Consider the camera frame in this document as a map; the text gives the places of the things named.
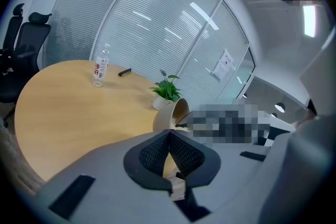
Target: plastic bottle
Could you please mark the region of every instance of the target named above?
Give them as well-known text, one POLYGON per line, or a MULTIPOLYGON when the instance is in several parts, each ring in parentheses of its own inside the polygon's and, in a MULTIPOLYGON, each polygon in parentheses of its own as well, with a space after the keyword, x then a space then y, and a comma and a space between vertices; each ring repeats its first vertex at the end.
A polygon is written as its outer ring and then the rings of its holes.
POLYGON ((92 84, 96 87, 103 86, 103 80, 106 75, 107 65, 109 63, 109 44, 104 45, 104 49, 98 55, 94 65, 92 84))

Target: white flower pot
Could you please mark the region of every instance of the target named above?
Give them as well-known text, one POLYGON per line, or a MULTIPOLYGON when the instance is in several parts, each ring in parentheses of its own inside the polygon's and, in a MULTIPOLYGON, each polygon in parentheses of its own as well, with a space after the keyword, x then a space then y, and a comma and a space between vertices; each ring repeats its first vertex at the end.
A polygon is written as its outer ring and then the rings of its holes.
POLYGON ((157 94, 156 97, 154 98, 152 105, 156 110, 160 110, 161 107, 163 107, 166 104, 169 104, 170 102, 171 102, 170 100, 164 99, 163 97, 157 94))

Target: chair headrest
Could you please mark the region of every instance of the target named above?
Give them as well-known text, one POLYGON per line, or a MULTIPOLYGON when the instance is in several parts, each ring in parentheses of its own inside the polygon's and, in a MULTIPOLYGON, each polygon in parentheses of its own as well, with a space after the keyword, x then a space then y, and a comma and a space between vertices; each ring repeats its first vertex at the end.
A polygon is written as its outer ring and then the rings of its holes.
POLYGON ((33 12, 32 14, 30 14, 30 16, 28 17, 28 20, 33 23, 33 24, 45 24, 48 22, 49 17, 51 16, 51 13, 48 15, 43 15, 37 12, 33 12))
POLYGON ((22 6, 23 6, 24 4, 25 4, 25 3, 18 4, 18 5, 14 8, 14 10, 13 10, 13 15, 14 15, 14 16, 21 16, 21 15, 22 15, 22 12, 23 12, 23 10, 22 10, 22 6))

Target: office chair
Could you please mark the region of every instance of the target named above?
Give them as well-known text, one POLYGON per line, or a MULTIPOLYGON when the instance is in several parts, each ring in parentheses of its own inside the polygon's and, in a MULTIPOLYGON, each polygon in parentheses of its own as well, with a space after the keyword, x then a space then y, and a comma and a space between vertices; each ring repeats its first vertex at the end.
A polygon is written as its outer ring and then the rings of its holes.
MULTIPOLYGON (((1 103, 16 103, 28 80, 39 71, 37 56, 51 29, 46 24, 50 16, 34 12, 30 14, 29 22, 22 24, 11 59, 13 72, 0 77, 1 103)), ((6 120, 14 112, 15 107, 3 118, 5 127, 8 127, 6 120)))
POLYGON ((0 49, 0 72, 6 72, 6 70, 10 67, 10 60, 14 52, 14 42, 23 19, 23 5, 24 3, 19 4, 14 8, 14 16, 9 21, 3 48, 0 49))

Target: frosted glass panel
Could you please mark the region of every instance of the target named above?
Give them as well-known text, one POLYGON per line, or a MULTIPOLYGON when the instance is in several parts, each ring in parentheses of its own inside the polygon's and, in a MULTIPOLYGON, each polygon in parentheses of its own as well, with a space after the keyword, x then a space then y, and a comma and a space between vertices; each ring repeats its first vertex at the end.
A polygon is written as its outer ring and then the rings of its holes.
POLYGON ((244 88, 255 65, 252 60, 251 52, 248 50, 237 72, 219 95, 218 101, 221 104, 232 104, 244 88))
POLYGON ((177 74, 219 0, 117 0, 98 38, 110 63, 132 68, 152 81, 159 69, 177 74))
POLYGON ((89 59, 101 21, 113 0, 57 0, 44 46, 44 66, 89 59))
POLYGON ((227 85, 244 56, 248 44, 234 17, 224 4, 221 4, 213 17, 216 27, 206 26, 189 60, 175 80, 176 87, 183 89, 183 97, 191 107, 209 103, 217 99, 227 85), (232 67, 225 77, 218 81, 212 75, 225 49, 233 58, 232 67))

